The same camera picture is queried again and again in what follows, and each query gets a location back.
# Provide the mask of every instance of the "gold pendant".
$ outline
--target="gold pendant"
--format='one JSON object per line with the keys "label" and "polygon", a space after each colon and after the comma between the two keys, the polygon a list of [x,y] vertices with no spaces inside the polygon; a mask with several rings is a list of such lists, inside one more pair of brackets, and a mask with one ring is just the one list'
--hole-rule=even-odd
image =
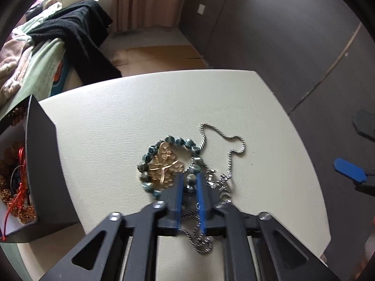
{"label": "gold pendant", "polygon": [[173,186],[173,174],[184,171],[183,163],[177,160],[166,142],[160,144],[153,161],[155,163],[149,165],[149,175],[156,190]]}

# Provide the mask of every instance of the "black cloth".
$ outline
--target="black cloth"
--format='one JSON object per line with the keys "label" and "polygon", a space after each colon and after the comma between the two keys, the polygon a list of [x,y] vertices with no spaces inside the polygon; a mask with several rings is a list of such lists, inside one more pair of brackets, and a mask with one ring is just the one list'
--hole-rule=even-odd
{"label": "black cloth", "polygon": [[85,85],[121,77],[99,50],[108,36],[112,19],[94,0],[78,2],[57,11],[27,34],[37,45],[41,41],[61,38],[66,54]]}

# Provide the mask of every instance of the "red string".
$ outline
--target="red string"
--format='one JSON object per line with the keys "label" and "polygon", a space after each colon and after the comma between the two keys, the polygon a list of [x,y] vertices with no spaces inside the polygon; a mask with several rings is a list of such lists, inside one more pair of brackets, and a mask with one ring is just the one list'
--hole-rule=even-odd
{"label": "red string", "polygon": [[23,201],[25,199],[25,193],[27,191],[27,175],[26,175],[26,160],[24,156],[25,147],[22,147],[18,151],[18,159],[19,159],[19,170],[21,174],[21,182],[18,187],[18,193],[16,198],[13,200],[12,204],[9,206],[8,211],[6,212],[5,221],[4,221],[4,232],[3,237],[1,238],[3,242],[6,241],[6,222],[8,220],[8,216],[12,209],[14,208],[14,205],[18,205],[18,210],[22,208]]}

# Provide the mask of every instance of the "blue handle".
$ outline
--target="blue handle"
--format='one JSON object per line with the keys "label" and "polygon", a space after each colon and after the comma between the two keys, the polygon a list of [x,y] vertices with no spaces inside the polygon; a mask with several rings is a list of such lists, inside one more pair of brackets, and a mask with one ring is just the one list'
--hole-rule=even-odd
{"label": "blue handle", "polygon": [[342,158],[336,158],[333,162],[336,171],[355,180],[358,183],[366,182],[367,175],[364,170]]}

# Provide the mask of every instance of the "silver chain necklace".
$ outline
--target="silver chain necklace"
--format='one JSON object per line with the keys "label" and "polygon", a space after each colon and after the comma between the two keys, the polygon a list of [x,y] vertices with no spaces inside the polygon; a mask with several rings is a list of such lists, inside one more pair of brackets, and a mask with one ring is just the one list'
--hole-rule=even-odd
{"label": "silver chain necklace", "polygon": [[[241,141],[241,150],[237,151],[235,149],[229,149],[227,154],[228,154],[228,162],[226,165],[226,172],[228,175],[221,174],[219,179],[215,178],[215,173],[216,170],[210,169],[206,163],[203,163],[203,166],[206,169],[205,173],[205,178],[206,178],[206,184],[209,185],[213,189],[218,189],[219,193],[221,193],[225,199],[226,202],[230,203],[232,201],[231,197],[228,195],[230,194],[230,191],[228,189],[228,186],[226,185],[226,182],[232,178],[232,154],[235,153],[237,155],[243,154],[246,150],[246,144],[244,139],[239,136],[239,135],[233,135],[233,136],[228,136],[225,135],[221,130],[216,128],[213,125],[207,124],[207,123],[202,123],[198,126],[199,131],[201,132],[202,135],[202,142],[199,146],[200,150],[203,150],[203,147],[206,143],[206,135],[204,133],[204,127],[210,128],[217,133],[221,137],[227,140],[231,139],[239,139]],[[212,241],[213,239],[219,239],[217,237],[207,237],[203,235],[199,229],[200,226],[200,221],[199,221],[199,215],[198,215],[198,208],[199,204],[196,204],[196,209],[183,212],[181,214],[181,219],[189,219],[189,218],[196,218],[198,219],[197,225],[194,227],[194,230],[192,234],[190,234],[187,230],[185,229],[179,229],[180,232],[184,233],[187,235],[187,237],[190,240],[190,243],[195,247],[196,251],[200,254],[207,254],[212,250]]]}

